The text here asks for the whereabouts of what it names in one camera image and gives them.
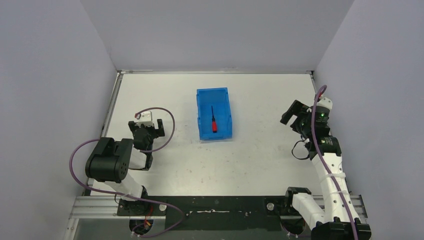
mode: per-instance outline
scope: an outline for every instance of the gray wall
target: gray wall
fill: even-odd
[[[119,70],[314,70],[353,0],[81,0]]]
[[[424,235],[424,1],[356,0],[315,72],[375,240]]]
[[[62,239],[115,77],[78,0],[1,1],[0,239]]]

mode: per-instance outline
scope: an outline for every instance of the table surface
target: table surface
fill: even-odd
[[[196,90],[220,87],[228,88],[233,136],[201,141]],[[106,136],[132,138],[128,121],[140,110],[172,112],[175,134],[153,153],[150,170],[129,170],[151,196],[281,196],[288,187],[321,195],[311,161],[291,154],[300,135],[280,123],[294,100],[311,106],[314,95],[309,74],[124,74]],[[155,122],[163,119],[166,134],[154,140],[157,148],[170,135],[172,120],[164,111],[152,115]],[[308,154],[302,144],[294,152]],[[96,181],[93,187],[112,190]]]

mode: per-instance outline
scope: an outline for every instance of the red handle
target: red handle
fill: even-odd
[[[212,132],[215,134],[218,131],[217,122],[212,122]]]

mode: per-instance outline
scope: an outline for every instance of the screwdriver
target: screwdriver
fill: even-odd
[[[210,107],[212,108],[212,132],[216,134],[218,129],[217,129],[217,123],[215,122],[214,107],[213,106],[210,106]]]

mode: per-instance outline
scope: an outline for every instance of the blue bin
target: blue bin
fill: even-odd
[[[200,140],[230,139],[233,136],[228,89],[206,88],[197,90],[197,124]],[[217,132],[212,132],[212,108]]]

